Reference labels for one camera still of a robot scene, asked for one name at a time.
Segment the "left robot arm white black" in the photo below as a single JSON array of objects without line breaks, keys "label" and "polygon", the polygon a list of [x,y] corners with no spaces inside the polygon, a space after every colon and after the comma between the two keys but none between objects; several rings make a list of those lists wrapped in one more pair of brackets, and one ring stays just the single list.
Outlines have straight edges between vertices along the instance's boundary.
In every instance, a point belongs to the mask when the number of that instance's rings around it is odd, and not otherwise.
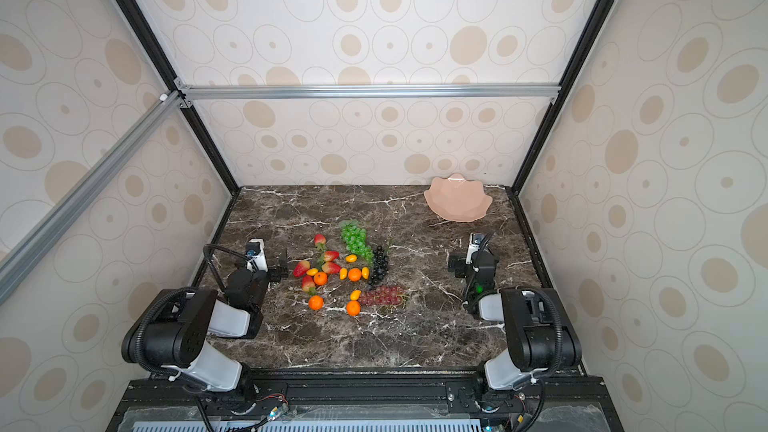
[{"label": "left robot arm white black", "polygon": [[203,258],[219,289],[161,290],[126,332],[122,358],[200,394],[251,399],[257,387],[249,368],[217,350],[208,337],[257,336],[269,285],[287,276],[287,254],[270,267],[264,241],[252,239],[244,252],[207,244]]}]

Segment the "black grape bunch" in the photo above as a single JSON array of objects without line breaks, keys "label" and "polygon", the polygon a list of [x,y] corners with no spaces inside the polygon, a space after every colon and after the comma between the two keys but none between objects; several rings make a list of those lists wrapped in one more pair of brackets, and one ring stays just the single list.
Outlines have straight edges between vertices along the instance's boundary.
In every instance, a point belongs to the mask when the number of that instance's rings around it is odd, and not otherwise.
[{"label": "black grape bunch", "polygon": [[389,272],[389,256],[386,249],[379,245],[373,251],[373,262],[370,268],[368,285],[370,289],[380,286]]}]

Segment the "pink scalloped fruit bowl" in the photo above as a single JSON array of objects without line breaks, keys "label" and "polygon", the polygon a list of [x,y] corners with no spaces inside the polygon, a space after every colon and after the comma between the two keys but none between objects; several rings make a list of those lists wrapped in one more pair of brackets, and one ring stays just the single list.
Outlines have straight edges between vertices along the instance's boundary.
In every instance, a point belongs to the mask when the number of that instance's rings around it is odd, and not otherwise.
[{"label": "pink scalloped fruit bowl", "polygon": [[480,181],[468,180],[459,173],[434,178],[424,197],[432,212],[444,220],[461,223],[485,217],[493,202]]}]

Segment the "red grape bunch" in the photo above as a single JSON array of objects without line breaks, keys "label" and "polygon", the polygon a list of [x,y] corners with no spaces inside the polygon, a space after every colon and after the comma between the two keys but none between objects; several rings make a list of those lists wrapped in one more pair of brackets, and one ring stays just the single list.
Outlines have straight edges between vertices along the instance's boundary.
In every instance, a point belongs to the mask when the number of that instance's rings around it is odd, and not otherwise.
[{"label": "red grape bunch", "polygon": [[363,292],[358,302],[365,307],[397,307],[405,300],[405,289],[402,286],[380,286],[374,290]]}]

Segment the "green grape bunch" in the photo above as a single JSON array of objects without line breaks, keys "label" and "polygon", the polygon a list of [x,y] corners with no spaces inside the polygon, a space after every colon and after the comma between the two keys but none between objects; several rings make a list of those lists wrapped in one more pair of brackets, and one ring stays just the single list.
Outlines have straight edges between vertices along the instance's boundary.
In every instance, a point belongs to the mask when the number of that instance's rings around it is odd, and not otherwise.
[{"label": "green grape bunch", "polygon": [[366,262],[373,260],[373,249],[367,243],[367,231],[357,221],[343,222],[341,237],[350,253]]}]

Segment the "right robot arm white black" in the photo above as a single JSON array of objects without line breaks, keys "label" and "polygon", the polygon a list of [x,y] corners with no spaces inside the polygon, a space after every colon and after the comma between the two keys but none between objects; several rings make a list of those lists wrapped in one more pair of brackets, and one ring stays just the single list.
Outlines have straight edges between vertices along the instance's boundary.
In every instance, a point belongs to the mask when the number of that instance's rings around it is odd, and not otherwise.
[{"label": "right robot arm white black", "polygon": [[493,390],[519,390],[576,367],[582,347],[554,289],[497,286],[492,237],[472,233],[467,251],[449,256],[448,270],[464,281],[464,309],[504,326],[506,348],[483,364],[485,383]]}]

